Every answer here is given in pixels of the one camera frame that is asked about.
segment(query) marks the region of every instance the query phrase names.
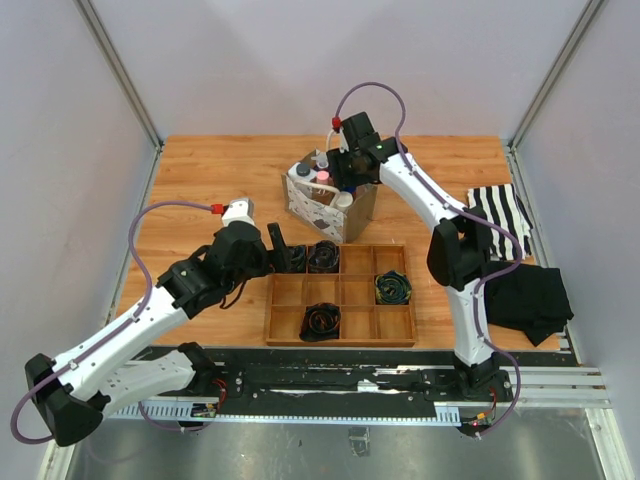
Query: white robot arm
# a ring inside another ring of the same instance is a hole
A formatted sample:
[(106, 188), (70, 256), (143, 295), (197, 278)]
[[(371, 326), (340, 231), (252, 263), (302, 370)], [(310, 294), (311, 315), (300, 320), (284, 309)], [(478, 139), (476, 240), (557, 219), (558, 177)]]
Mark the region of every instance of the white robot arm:
[[(278, 224), (268, 225), (274, 249), (267, 251), (254, 225), (249, 199), (231, 202), (222, 223), (212, 245), (200, 247), (159, 277), (139, 313), (143, 299), (80, 345), (53, 359), (38, 354), (27, 362), (31, 390), (11, 422), (18, 440), (41, 443), (53, 438), (60, 446), (71, 445), (126, 405), (168, 391), (186, 389), (199, 394), (211, 385), (223, 367), (213, 364), (195, 343), (183, 344), (154, 361), (133, 367), (125, 363), (205, 308), (232, 306), (251, 278), (287, 271), (290, 253)], [(238, 290), (236, 298), (226, 303), (234, 290)], [(51, 437), (28, 439), (19, 433), (17, 416), (29, 398)]]
[(482, 219), (486, 214), (479, 207), (468, 209), (445, 192), (397, 138), (382, 140), (366, 113), (334, 120), (341, 142), (339, 148), (327, 152), (327, 159), (335, 186), (386, 185), (424, 221), (432, 234), (427, 266), (445, 287), (451, 307), (456, 334), (454, 366), (461, 374), (463, 389), (486, 388), (498, 370), (489, 346), (484, 288), (479, 285), (489, 261), (491, 233), (460, 212)]
[[(433, 232), (442, 220), (454, 220), (458, 215), (452, 210), (445, 208), (433, 195), (425, 191), (414, 175), (419, 172), (423, 178), (429, 182), (433, 188), (439, 190), (449, 205), (458, 209), (467, 208), (434, 182), (415, 162), (410, 153), (406, 154), (411, 162), (412, 169), (409, 170), (399, 154), (392, 155), (388, 161), (380, 165), (380, 182), (390, 187), (394, 192), (402, 197), (420, 216), (424, 223)], [(487, 316), (484, 308), (480, 309), (480, 326), (482, 336), (478, 335), (473, 319), (473, 295), (478, 278), (469, 281), (464, 285), (463, 290), (458, 290), (452, 286), (446, 286), (449, 306), (451, 307), (451, 317), (456, 332), (455, 354), (465, 365), (472, 366), (487, 361), (492, 350), (484, 343), (483, 337), (489, 339), (487, 330)]]

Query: black and white striped shirt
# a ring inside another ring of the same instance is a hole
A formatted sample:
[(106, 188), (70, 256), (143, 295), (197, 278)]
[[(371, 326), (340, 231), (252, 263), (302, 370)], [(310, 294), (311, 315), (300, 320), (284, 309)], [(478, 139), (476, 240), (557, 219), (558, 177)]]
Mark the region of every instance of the black and white striped shirt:
[[(487, 214), (487, 220), (508, 230), (518, 239), (525, 256), (531, 255), (531, 229), (533, 225), (527, 217), (522, 202), (517, 197), (512, 184), (493, 185), (469, 190), (469, 206), (479, 205)], [(516, 249), (508, 238), (491, 230), (493, 242), (492, 257), (500, 260), (515, 260)]]

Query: black bracket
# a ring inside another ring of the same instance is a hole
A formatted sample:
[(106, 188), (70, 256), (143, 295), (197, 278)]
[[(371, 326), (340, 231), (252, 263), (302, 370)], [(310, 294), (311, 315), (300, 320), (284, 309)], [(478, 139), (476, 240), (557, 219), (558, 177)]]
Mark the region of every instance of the black bracket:
[[(39, 353), (29, 360), (24, 369), (29, 389), (53, 373), (55, 362)], [(42, 388), (33, 397), (33, 403), (49, 427), (53, 438), (61, 447), (79, 442), (102, 422), (102, 409), (111, 399), (97, 393), (84, 402), (70, 395), (71, 388), (58, 379)]]
[(207, 245), (200, 247), (191, 257), (174, 263), (158, 277), (157, 285), (164, 287), (175, 299), (174, 308), (182, 308), (189, 318), (220, 303), (233, 286), (222, 286), (202, 267), (198, 257), (208, 248)]
[(342, 133), (349, 146), (341, 152), (334, 148), (327, 152), (329, 171), (339, 189), (367, 183), (380, 183), (380, 164), (399, 153), (394, 137), (381, 140), (369, 116), (360, 112), (342, 121)]
[[(487, 218), (481, 207), (466, 211), (476, 217)], [(429, 272), (443, 287), (451, 286), (461, 292), (469, 282), (483, 276), (490, 247), (489, 227), (462, 216), (442, 220), (431, 236), (427, 254)]]
[(244, 393), (246, 383), (245, 372), (240, 367), (228, 365), (225, 374), (227, 382), (227, 397), (240, 398)]
[(497, 354), (469, 367), (454, 356), (453, 369), (423, 370), (425, 399), (431, 401), (491, 402), (491, 389), (499, 402), (513, 400), (509, 374), (498, 368)]

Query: metal floor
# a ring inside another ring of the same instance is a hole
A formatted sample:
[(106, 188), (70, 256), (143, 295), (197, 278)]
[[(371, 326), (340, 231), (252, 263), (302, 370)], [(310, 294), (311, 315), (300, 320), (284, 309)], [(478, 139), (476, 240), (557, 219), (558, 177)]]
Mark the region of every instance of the metal floor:
[(349, 426), (216, 423), (201, 433), (165, 432), (109, 420), (90, 441), (104, 465), (76, 449), (67, 480), (604, 479), (583, 410), (522, 408), (482, 441), (453, 427), (370, 429), (356, 456)]

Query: wooden table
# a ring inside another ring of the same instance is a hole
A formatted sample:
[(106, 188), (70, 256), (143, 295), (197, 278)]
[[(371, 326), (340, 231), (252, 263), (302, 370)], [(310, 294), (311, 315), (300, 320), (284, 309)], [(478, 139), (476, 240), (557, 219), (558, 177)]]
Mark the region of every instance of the wooden table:
[[(498, 138), (403, 137), (417, 162), (445, 190), (466, 203), (471, 187), (510, 181)], [(320, 236), (283, 209), (282, 172), (313, 148), (323, 148), (317, 136), (174, 136), (165, 146), (151, 203), (189, 200), (204, 204), (227, 203), (250, 197), (255, 220), (269, 243), (267, 223), (278, 222), (285, 241), (310, 244)], [(218, 216), (183, 207), (165, 207), (147, 215), (138, 239), (140, 254), (157, 278), (169, 265), (211, 243), (221, 227)], [(418, 342), (415, 348), (450, 349), (454, 330), (444, 289), (426, 268), (430, 234), (418, 216), (398, 195), (379, 188), (374, 219), (357, 243), (398, 243), (406, 246), (416, 302)], [(126, 280), (119, 313), (137, 301), (144, 280), (136, 265)], [(157, 343), (177, 345), (264, 346), (267, 279), (251, 280), (242, 300), (230, 310), (212, 307), (188, 324), (161, 337)], [(493, 341), (509, 350), (534, 350), (521, 332), (490, 325)], [(559, 349), (551, 336), (539, 350)]]

